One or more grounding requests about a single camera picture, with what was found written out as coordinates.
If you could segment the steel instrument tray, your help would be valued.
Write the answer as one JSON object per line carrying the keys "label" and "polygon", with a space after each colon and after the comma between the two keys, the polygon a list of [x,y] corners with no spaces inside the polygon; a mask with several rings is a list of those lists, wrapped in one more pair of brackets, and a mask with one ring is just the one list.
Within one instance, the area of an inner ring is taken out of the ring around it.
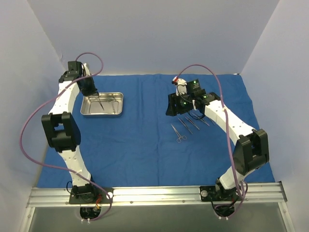
{"label": "steel instrument tray", "polygon": [[[99,93],[100,101],[104,107],[102,110],[97,100],[97,94],[83,97],[81,105],[81,114],[84,116],[104,116],[104,117],[117,117],[122,114],[124,95],[121,92],[106,92]],[[117,114],[113,114],[111,105],[108,103],[108,99],[115,98],[119,101],[119,109]]]}

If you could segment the steel hemostat clamp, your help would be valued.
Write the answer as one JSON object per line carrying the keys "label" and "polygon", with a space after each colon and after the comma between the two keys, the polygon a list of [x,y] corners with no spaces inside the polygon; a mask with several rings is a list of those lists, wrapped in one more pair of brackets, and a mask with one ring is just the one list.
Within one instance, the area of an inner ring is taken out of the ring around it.
{"label": "steel hemostat clamp", "polygon": [[182,142],[182,140],[186,140],[187,138],[186,138],[186,136],[184,136],[184,135],[180,135],[180,133],[177,131],[177,129],[172,125],[172,124],[170,124],[171,125],[171,127],[173,128],[173,130],[174,130],[174,132],[176,133],[176,135],[177,135],[177,143],[181,143]]}

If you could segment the blue surgical drape cloth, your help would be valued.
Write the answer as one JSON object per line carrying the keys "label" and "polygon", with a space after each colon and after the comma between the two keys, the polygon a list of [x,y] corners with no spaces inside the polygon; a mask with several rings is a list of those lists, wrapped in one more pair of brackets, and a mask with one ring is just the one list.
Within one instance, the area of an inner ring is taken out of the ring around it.
{"label": "blue surgical drape cloth", "polygon": [[[83,116],[82,95],[73,117],[81,132],[80,151],[94,181],[104,187],[212,185],[230,167],[226,134],[185,116],[166,115],[172,75],[102,76],[101,92],[121,92],[123,112],[117,117]],[[177,119],[183,119],[191,134]],[[172,124],[186,140],[177,143]]]}

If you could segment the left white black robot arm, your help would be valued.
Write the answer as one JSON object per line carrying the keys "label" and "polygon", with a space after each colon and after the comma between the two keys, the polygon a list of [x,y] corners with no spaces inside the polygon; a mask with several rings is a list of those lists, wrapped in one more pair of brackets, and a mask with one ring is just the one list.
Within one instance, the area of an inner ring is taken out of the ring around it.
{"label": "left white black robot arm", "polygon": [[78,83],[70,83],[81,76],[77,71],[66,71],[61,76],[58,91],[60,96],[56,98],[49,113],[42,116],[41,122],[49,146],[55,149],[70,170],[72,188],[80,190],[80,197],[91,203],[98,193],[96,188],[89,185],[92,176],[80,152],[81,133],[72,115],[80,88]]}

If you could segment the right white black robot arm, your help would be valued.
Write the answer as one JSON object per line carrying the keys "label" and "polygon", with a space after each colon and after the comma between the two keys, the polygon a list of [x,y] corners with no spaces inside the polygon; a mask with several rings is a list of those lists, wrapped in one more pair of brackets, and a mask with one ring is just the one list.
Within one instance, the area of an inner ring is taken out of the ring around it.
{"label": "right white black robot arm", "polygon": [[226,133],[228,147],[231,142],[234,144],[231,167],[217,179],[214,188],[216,197],[224,200],[248,175],[269,162],[267,133],[243,122],[213,92],[206,94],[201,90],[191,95],[168,95],[166,115],[176,116],[191,110],[198,110],[214,121]]}

